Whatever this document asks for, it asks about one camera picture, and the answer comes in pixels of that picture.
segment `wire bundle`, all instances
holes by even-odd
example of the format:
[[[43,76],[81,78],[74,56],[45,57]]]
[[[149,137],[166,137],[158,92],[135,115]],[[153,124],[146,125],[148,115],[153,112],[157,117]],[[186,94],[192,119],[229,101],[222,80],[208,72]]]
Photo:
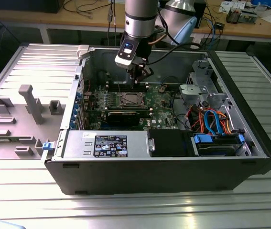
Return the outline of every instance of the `wire bundle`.
[[[186,113],[186,118],[188,119],[192,108],[188,110]],[[211,125],[208,124],[208,117],[214,118]],[[217,111],[215,109],[209,107],[203,107],[199,109],[198,112],[198,120],[191,126],[191,130],[200,133],[209,133],[211,135],[216,135],[215,131],[212,129],[213,125],[216,125],[217,132],[219,134],[231,134],[231,130],[229,128],[229,118],[223,114],[221,111]],[[200,124],[200,127],[197,130],[194,130],[197,124]]]

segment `warning label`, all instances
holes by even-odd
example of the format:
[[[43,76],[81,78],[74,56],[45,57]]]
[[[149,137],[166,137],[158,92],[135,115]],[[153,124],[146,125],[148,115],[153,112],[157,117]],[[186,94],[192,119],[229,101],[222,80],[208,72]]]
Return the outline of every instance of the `warning label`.
[[[95,136],[95,157],[127,157],[127,136]]]

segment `slotted metal surface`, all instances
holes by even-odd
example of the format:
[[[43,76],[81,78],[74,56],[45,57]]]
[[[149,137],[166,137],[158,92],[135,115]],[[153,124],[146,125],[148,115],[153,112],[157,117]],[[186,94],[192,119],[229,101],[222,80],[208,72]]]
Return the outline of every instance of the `slotted metal surface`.
[[[22,84],[33,86],[34,97],[42,104],[60,100],[66,104],[79,60],[76,45],[30,44],[20,47],[0,82],[0,96],[14,104],[25,104],[18,93]]]
[[[254,66],[251,58],[234,58],[240,62],[226,58],[224,63]],[[241,90],[252,88],[240,83],[245,85]],[[263,86],[271,89],[270,81]],[[271,117],[271,101],[256,97],[248,103],[258,118]],[[271,120],[265,126],[271,138]],[[271,171],[250,177],[233,191],[86,197],[64,195],[39,160],[0,161],[0,219],[28,229],[271,229]]]
[[[271,139],[271,75],[257,58],[246,53],[217,55]]]

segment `metal bracket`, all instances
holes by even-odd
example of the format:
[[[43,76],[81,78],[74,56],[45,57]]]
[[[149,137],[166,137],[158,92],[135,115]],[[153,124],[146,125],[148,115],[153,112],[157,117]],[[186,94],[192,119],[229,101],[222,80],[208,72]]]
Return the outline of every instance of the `metal bracket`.
[[[150,152],[153,152],[155,150],[155,145],[154,145],[154,139],[148,139],[148,148]]]

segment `black power cord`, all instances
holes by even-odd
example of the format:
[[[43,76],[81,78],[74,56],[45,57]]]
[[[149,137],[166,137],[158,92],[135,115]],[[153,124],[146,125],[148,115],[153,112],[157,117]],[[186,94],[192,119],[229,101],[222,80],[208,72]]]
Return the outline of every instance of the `black power cord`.
[[[14,36],[14,34],[1,22],[1,20],[0,20],[0,24],[2,24],[2,26],[3,27],[5,27],[5,29],[11,34],[11,36],[13,37],[13,38],[15,38],[15,40],[20,44],[21,42],[20,42],[20,40],[19,39],[17,39],[16,38],[16,36]]]
[[[177,46],[174,46],[172,49],[170,49],[167,53],[165,53],[163,56],[161,56],[159,59],[153,61],[153,62],[148,62],[147,65],[151,65],[151,64],[154,64],[154,63],[157,63],[159,61],[161,61],[162,59],[164,59],[166,56],[168,56],[169,54],[171,54],[174,50],[180,48],[180,47],[183,47],[183,46],[186,46],[186,45],[194,45],[194,46],[197,46],[198,49],[191,49],[189,48],[188,50],[190,51],[198,51],[201,49],[201,45],[200,44],[197,44],[197,43],[194,43],[194,42],[184,42],[184,43],[181,43]]]

